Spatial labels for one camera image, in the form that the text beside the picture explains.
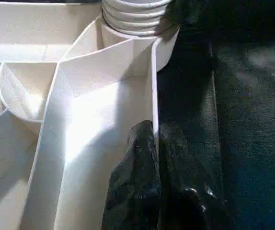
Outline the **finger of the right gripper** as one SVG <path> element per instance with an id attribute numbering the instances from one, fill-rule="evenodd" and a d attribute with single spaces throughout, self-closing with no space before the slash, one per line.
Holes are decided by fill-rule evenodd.
<path id="1" fill-rule="evenodd" d="M 167 5 L 164 18 L 167 25 L 160 34 L 176 31 L 186 36 L 201 34 L 201 1 L 200 0 L 172 0 Z"/>

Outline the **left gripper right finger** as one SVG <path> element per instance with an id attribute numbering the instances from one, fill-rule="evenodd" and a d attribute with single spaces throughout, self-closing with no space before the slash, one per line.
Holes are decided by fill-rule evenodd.
<path id="1" fill-rule="evenodd" d="M 189 152 L 187 140 L 176 125 L 159 127 L 159 161 L 162 229 L 226 229 L 222 196 L 205 167 Z"/>

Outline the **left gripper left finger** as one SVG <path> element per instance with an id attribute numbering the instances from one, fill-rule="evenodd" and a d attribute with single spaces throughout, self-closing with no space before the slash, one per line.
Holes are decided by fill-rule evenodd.
<path id="1" fill-rule="evenodd" d="M 153 124 L 144 120 L 128 134 L 123 158 L 109 179 L 103 230 L 155 230 L 161 185 Z"/>

